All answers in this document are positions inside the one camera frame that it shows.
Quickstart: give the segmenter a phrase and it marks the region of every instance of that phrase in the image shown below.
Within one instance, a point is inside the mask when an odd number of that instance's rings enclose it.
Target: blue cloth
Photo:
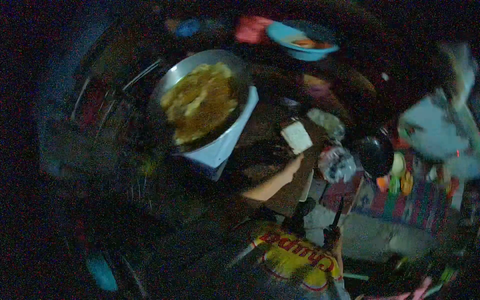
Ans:
[[[91,254],[86,259],[88,271],[94,277],[102,290],[118,290],[117,281],[113,277],[112,270],[101,254]]]
[[[193,34],[200,30],[200,25],[200,20],[189,19],[179,24],[175,35],[177,37],[193,36]]]

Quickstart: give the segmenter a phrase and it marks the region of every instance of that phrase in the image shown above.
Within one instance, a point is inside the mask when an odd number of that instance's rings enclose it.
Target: hand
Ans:
[[[293,180],[293,175],[299,170],[303,157],[304,155],[303,153],[301,153],[294,160],[290,161],[285,167],[285,169],[283,169],[282,173],[288,179],[288,182],[291,182]]]
[[[342,229],[340,227],[335,227],[331,230],[324,231],[324,246],[333,255],[339,256],[342,253]]]

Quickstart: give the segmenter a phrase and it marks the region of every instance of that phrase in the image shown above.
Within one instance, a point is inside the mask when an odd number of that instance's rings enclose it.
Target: bowl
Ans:
[[[269,38],[283,46],[290,56],[298,60],[321,60],[328,54],[340,49],[340,47],[335,44],[333,34],[327,28],[306,21],[287,21],[285,24],[273,22],[267,27],[267,34]],[[304,38],[322,40],[329,42],[333,46],[326,49],[306,49],[291,43],[294,40]]]

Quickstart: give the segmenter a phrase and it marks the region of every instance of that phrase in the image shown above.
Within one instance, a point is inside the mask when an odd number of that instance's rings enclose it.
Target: food in pan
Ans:
[[[175,125],[175,143],[191,143],[225,122],[237,107],[232,72],[224,63],[201,64],[169,89],[160,104]]]

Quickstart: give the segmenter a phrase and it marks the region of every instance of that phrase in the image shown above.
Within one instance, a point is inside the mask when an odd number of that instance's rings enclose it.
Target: plastic bag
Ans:
[[[320,154],[318,169],[329,183],[337,183],[343,179],[348,182],[357,171],[352,154],[342,147],[332,147]]]
[[[336,141],[343,140],[345,135],[345,127],[342,122],[332,114],[312,108],[307,116],[318,126],[323,127],[327,131],[328,137]]]

